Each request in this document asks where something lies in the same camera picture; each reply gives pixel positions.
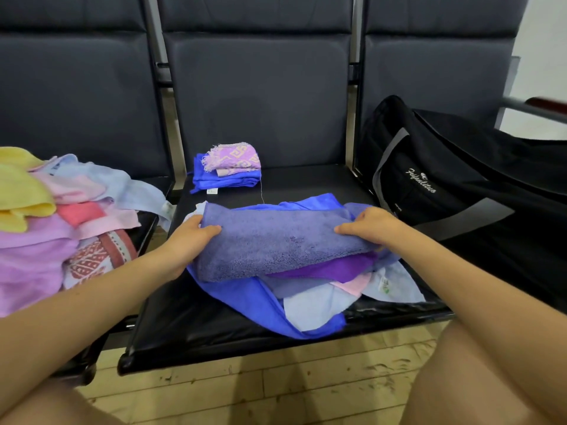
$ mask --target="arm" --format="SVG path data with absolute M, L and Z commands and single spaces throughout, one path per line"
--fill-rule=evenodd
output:
M 567 421 L 567 316 L 385 210 L 369 208 L 335 231 L 383 244 L 400 255 L 534 402 Z
M 181 225 L 158 249 L 69 291 L 0 319 L 0 418 L 153 291 L 181 275 L 220 233 Z

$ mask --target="backrest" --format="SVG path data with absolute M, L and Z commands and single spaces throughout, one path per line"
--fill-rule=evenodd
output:
M 494 126 L 527 0 L 365 0 L 358 128 L 396 94 Z
M 249 142 L 263 168 L 345 162 L 353 0 L 158 0 L 187 167 Z
M 0 146 L 170 176 L 140 0 L 0 0 Z

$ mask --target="hand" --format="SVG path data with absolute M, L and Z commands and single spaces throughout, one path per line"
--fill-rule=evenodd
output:
M 402 221 L 378 207 L 368 207 L 354 222 L 335 227 L 337 234 L 358 236 L 379 245 L 389 247 L 401 228 L 407 227 Z
M 168 266 L 171 274 L 169 280 L 181 276 L 183 270 L 205 249 L 211 238 L 220 234 L 222 228 L 218 225 L 199 228 L 202 219 L 201 215 L 191 216 L 163 245 L 154 250 L 160 255 L 161 262 Z

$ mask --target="row of chairs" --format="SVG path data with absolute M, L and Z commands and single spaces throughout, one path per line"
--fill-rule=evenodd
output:
M 263 167 L 263 200 L 332 192 L 376 204 L 345 166 L 353 0 L 158 0 L 185 163 L 218 143 L 249 142 Z M 354 148 L 379 102 L 494 126 L 527 0 L 365 0 Z M 40 158 L 74 153 L 127 171 L 169 194 L 174 170 L 142 0 L 0 0 L 0 146 Z M 260 188 L 191 195 L 195 203 L 257 203 Z M 133 230 L 143 253 L 156 219 Z M 432 292 L 406 307 L 361 299 L 335 338 L 440 320 Z M 90 371 L 101 342 L 61 376 Z M 121 373 L 294 346 L 204 294 L 188 274 L 142 308 Z

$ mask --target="bag handle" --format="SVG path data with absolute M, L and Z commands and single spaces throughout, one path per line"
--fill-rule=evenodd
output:
M 408 135 L 409 133 L 405 128 L 400 128 L 384 150 L 384 154 L 382 154 L 378 168 L 372 178 L 372 186 L 374 187 L 374 192 L 376 192 L 376 195 L 378 196 L 380 206 L 391 214 L 394 213 L 384 199 L 380 175 L 384 164 L 392 155 L 395 147 Z M 491 198 L 483 198 L 471 207 L 449 216 L 448 218 L 418 224 L 415 225 L 414 228 L 434 240 L 441 241 L 474 231 L 478 228 L 486 227 L 487 225 L 491 225 L 510 216 L 511 214 L 514 214 L 514 212 L 515 211 L 510 207 L 504 206 Z

